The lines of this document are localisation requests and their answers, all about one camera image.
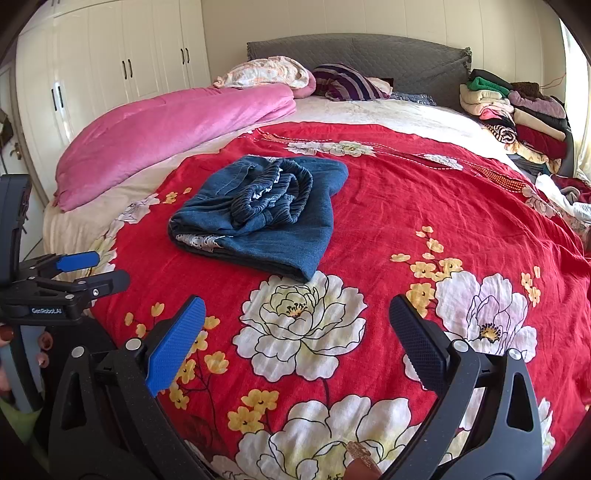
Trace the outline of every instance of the white wardrobe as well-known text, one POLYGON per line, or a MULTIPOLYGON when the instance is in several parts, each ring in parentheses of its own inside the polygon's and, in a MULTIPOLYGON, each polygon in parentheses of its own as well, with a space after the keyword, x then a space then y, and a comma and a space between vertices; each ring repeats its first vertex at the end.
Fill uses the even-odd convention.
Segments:
POLYGON ((48 0, 17 44, 17 97, 49 198, 56 165, 103 113, 210 85, 200 0, 48 0))

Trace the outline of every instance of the curtain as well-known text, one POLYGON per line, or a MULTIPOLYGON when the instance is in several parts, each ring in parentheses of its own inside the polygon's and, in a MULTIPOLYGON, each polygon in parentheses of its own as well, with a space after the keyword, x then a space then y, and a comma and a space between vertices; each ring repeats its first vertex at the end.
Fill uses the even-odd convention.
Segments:
POLYGON ((574 176, 591 185, 591 66, 560 22, 566 51, 566 113, 573 133, 574 176))

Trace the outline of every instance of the grey headboard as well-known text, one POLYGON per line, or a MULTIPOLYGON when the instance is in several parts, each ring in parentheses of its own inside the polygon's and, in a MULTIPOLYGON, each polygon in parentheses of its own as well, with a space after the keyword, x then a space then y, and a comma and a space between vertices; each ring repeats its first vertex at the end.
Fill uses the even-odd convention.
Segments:
POLYGON ((368 77, 392 78, 394 89, 427 93, 438 105, 462 111, 459 85, 466 83, 470 48, 451 48, 414 38, 368 33, 327 33, 249 42, 248 59, 284 55, 313 70, 344 63, 368 77))

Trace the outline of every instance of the door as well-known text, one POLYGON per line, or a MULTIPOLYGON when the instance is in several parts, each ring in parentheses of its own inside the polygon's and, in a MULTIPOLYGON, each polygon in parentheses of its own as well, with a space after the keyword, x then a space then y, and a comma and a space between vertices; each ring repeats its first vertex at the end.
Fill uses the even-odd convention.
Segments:
MULTIPOLYGON (((4 158, 4 165, 6 165, 6 173, 27 173, 27 166, 24 160, 19 159, 16 155, 15 149, 17 147, 18 139, 16 135, 16 121, 13 115, 14 109, 17 108, 16 102, 12 101, 10 95, 10 76, 11 70, 14 68, 14 62, 0 69, 0 109, 8 115, 15 135, 4 145, 2 156, 4 158)), ((21 254, 20 259, 26 257, 29 252, 41 241, 43 236, 43 204, 37 195, 35 189, 31 190, 29 198, 29 208, 27 210, 27 218, 25 221, 25 231, 21 237, 21 254)))
POLYGON ((47 22, 18 37, 17 98, 31 159, 49 198, 56 167, 68 145, 53 80, 53 26, 47 22))
POLYGON ((156 54, 152 1, 124 0, 122 10, 125 63, 132 100, 160 95, 164 91, 156 54))
POLYGON ((88 7, 88 38, 97 113, 133 101, 123 43, 122 2, 88 7))
POLYGON ((187 61, 181 31, 181 14, 178 0, 154 2, 154 30, 160 79, 164 92, 175 92, 190 87, 187 61))
POLYGON ((83 8, 53 21, 58 110, 70 142, 100 115, 90 65, 88 20, 88 9, 83 8))
POLYGON ((205 50, 205 33, 201 0, 180 0, 183 41, 187 52, 187 70, 191 87, 207 87, 212 84, 205 50))

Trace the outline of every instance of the stack of folded clothes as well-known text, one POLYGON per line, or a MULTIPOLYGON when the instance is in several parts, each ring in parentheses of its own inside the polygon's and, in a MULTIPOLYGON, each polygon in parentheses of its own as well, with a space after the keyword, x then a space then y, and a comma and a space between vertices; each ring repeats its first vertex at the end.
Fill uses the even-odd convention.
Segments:
POLYGON ((572 135, 564 106, 544 96, 539 84, 509 83, 486 70, 473 70, 470 82, 460 86, 460 99, 464 110, 478 115, 495 138, 505 144, 509 156, 522 170, 536 176, 557 173, 564 159, 572 163, 572 135), (508 103, 509 108, 499 113, 498 104, 477 107, 474 104, 486 100, 474 94, 505 107, 508 103))

